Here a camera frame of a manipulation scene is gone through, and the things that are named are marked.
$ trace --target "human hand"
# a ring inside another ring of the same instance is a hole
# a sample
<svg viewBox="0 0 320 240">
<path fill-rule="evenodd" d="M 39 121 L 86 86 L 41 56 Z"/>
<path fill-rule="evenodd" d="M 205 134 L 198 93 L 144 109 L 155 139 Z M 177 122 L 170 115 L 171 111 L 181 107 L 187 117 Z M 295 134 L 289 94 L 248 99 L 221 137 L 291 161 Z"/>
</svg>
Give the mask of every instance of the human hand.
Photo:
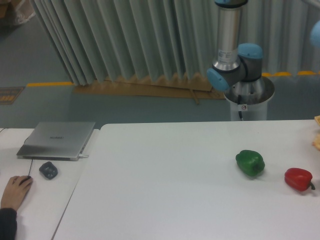
<svg viewBox="0 0 320 240">
<path fill-rule="evenodd" d="M 9 179 L 1 199 L 0 209 L 12 208 L 15 211 L 21 206 L 33 179 L 28 176 L 13 176 Z"/>
</svg>

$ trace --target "gray floor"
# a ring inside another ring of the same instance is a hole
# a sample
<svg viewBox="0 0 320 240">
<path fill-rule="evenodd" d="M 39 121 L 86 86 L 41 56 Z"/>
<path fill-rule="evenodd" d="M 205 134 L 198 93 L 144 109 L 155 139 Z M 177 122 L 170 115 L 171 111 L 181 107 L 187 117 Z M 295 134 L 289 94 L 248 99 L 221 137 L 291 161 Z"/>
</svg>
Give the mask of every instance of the gray floor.
<svg viewBox="0 0 320 240">
<path fill-rule="evenodd" d="M 271 77 L 275 95 L 268 120 L 320 115 L 320 76 Z M 36 17 L 18 28 L 0 29 L 0 87 L 68 81 Z M 112 123 L 229 121 L 225 100 L 110 96 L 72 93 L 73 86 L 27 87 L 12 105 L 0 105 L 0 128 L 34 128 L 40 121 Z"/>
</svg>

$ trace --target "laptop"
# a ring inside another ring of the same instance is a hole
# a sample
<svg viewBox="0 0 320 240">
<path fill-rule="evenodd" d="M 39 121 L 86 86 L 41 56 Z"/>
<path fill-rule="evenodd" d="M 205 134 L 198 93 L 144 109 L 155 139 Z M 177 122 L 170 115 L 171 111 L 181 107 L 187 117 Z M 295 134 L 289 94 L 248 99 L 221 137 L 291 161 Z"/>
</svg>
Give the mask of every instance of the laptop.
<svg viewBox="0 0 320 240">
<path fill-rule="evenodd" d="M 40 122 L 16 154 L 19 158 L 76 161 L 95 122 Z"/>
</svg>

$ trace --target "black computer mouse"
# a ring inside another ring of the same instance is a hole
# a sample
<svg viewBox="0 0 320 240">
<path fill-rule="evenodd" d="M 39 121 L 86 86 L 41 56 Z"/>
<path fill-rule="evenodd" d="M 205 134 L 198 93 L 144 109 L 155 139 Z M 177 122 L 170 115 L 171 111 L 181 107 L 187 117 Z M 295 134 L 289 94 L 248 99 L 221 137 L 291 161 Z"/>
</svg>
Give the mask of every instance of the black computer mouse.
<svg viewBox="0 0 320 240">
<path fill-rule="evenodd" d="M 23 180 L 20 182 L 19 186 L 20 186 L 21 184 L 23 184 L 25 181 L 29 180 L 30 178 L 31 178 L 31 176 L 28 176 L 28 177 L 26 177 L 25 179 L 23 179 Z"/>
<path fill-rule="evenodd" d="M 39 171 L 49 180 L 53 179 L 58 174 L 58 169 L 50 161 L 42 164 L 42 166 L 39 168 Z"/>
</svg>

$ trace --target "metal cylinder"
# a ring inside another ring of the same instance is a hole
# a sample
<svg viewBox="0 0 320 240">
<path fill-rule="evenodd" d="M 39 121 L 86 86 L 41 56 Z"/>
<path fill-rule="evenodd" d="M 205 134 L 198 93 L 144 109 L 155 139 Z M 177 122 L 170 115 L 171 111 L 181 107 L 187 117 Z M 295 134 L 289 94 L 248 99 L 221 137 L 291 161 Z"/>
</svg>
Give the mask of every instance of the metal cylinder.
<svg viewBox="0 0 320 240">
<path fill-rule="evenodd" d="M 217 53 L 213 66 L 221 71 L 231 71 L 240 65 L 238 42 L 241 14 L 242 7 L 219 7 Z"/>
</svg>

